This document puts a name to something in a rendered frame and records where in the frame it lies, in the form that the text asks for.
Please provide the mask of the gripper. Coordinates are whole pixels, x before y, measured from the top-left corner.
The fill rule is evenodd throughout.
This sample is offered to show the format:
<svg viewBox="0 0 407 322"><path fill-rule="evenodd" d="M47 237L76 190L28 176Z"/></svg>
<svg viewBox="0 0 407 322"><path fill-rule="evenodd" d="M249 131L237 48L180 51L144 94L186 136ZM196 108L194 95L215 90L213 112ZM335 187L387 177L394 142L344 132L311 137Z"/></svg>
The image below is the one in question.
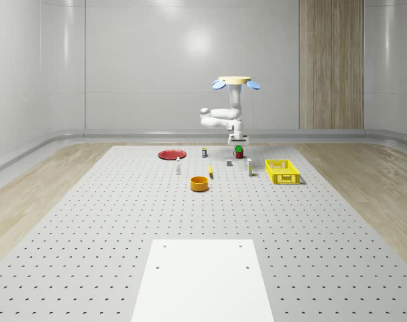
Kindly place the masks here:
<svg viewBox="0 0 407 322"><path fill-rule="evenodd" d="M249 144L249 138L247 135L237 136L234 133L231 133L228 138L229 146L246 146Z"/></svg>

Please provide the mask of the yellow basket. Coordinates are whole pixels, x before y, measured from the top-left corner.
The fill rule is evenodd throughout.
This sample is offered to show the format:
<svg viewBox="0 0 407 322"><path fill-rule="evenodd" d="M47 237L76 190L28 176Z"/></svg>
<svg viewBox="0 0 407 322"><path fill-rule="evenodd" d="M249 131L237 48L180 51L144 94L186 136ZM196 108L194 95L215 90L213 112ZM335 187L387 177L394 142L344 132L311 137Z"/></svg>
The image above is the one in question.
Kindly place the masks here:
<svg viewBox="0 0 407 322"><path fill-rule="evenodd" d="M274 184L299 184L300 173L289 160L265 160L265 170Z"/></svg>

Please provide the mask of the yellow bowl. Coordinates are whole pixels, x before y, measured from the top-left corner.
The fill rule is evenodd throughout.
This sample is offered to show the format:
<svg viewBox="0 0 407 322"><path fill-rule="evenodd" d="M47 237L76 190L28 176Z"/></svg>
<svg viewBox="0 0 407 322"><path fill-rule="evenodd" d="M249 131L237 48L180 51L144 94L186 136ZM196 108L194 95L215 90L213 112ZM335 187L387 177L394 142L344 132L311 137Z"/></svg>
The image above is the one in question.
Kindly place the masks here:
<svg viewBox="0 0 407 322"><path fill-rule="evenodd" d="M204 176L194 176L190 179L190 189L196 192L203 192L209 188L209 180Z"/></svg>

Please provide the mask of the red plate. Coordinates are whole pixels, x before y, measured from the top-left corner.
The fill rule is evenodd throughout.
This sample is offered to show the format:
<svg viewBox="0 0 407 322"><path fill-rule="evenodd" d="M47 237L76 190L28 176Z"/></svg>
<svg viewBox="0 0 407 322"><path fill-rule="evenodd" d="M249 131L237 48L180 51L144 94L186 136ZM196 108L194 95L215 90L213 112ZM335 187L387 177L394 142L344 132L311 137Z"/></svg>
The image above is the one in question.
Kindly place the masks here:
<svg viewBox="0 0 407 322"><path fill-rule="evenodd" d="M186 152L183 150L163 150L158 153L159 158L163 160L176 160L186 157Z"/></svg>

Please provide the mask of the white board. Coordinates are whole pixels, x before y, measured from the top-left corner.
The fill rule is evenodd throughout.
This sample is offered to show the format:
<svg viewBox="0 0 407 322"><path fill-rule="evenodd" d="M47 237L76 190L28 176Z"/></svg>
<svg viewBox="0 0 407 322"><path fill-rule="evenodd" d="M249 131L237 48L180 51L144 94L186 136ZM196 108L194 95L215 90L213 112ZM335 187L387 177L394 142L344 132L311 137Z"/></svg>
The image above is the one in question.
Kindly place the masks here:
<svg viewBox="0 0 407 322"><path fill-rule="evenodd" d="M155 239L131 322L274 322L250 239Z"/></svg>

